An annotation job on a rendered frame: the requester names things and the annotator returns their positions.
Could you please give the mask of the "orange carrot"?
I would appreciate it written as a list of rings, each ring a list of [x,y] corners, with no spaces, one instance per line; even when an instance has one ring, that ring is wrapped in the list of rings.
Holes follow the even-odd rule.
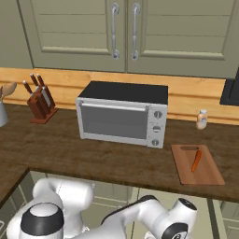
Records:
[[[194,171],[196,170],[197,165],[198,165],[198,163],[199,163],[201,157],[202,157],[202,152],[201,152],[200,150],[197,150],[196,155],[195,155],[194,162],[193,162],[193,164],[192,164],[192,166],[191,166],[191,171],[192,171],[192,172],[194,172]]]

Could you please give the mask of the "wooden cutting board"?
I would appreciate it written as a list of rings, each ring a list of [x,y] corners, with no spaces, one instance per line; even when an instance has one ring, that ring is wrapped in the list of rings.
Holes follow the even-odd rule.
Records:
[[[171,150],[182,185],[222,186],[225,184],[206,145],[172,145]],[[202,155],[195,171],[192,172],[198,150]]]

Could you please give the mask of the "silver toaster oven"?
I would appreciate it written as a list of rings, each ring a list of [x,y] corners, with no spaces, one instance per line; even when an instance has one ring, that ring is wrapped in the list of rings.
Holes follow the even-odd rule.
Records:
[[[77,97],[76,107],[82,139],[163,147],[166,86],[92,81]]]

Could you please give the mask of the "wooden knife block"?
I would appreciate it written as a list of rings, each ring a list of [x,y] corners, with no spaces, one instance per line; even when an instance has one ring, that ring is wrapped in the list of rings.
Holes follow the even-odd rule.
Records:
[[[34,93],[27,101],[28,106],[34,114],[31,123],[46,124],[58,111],[56,107],[50,108],[41,93]]]

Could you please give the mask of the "small pale shaker bottle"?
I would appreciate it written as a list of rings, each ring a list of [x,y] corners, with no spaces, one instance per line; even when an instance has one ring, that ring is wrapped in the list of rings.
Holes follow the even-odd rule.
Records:
[[[197,116],[196,127],[202,130],[207,124],[207,111],[205,109],[200,110],[200,114]]]

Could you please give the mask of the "green base cupboard run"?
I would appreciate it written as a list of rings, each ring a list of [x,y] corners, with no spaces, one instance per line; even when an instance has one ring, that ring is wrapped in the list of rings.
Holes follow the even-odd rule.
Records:
[[[0,209],[0,239],[7,239],[9,221],[21,207],[33,198],[32,190],[35,183],[44,177],[68,179],[68,176],[30,171]],[[90,180],[86,179],[83,179],[83,182],[91,183]],[[99,226],[102,219],[112,211],[133,203],[144,195],[151,194],[167,209],[171,209],[179,197],[185,198],[196,205],[198,213],[192,239],[239,239],[239,212],[235,212],[231,216],[224,216],[221,209],[227,203],[100,181],[92,181],[92,184],[94,186],[93,202],[90,208],[82,213],[83,221],[90,229]]]

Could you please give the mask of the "green cupboard door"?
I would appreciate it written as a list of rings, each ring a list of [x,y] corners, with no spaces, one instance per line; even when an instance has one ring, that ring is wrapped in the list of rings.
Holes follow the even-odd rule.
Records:
[[[136,49],[133,52],[133,4]],[[130,73],[234,78],[239,67],[239,0],[128,0]]]
[[[34,68],[123,72],[126,0],[17,0]],[[116,47],[112,58],[112,14]]]

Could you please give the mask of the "wooden spoon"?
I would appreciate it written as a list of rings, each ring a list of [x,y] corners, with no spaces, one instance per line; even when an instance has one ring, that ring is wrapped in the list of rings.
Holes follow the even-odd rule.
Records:
[[[6,96],[11,95],[17,88],[16,82],[10,82],[0,88],[0,101],[2,101]]]

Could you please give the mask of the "black appliance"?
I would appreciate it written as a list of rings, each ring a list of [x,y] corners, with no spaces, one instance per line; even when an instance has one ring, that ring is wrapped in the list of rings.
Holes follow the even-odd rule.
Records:
[[[235,79],[227,79],[220,97],[221,105],[239,106],[239,68]]]

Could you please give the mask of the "grey utensil pot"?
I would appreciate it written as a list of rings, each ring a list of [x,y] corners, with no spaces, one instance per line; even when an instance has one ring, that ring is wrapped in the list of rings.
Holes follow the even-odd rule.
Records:
[[[0,127],[3,127],[7,124],[8,118],[7,118],[7,112],[4,107],[4,103],[0,101]]]

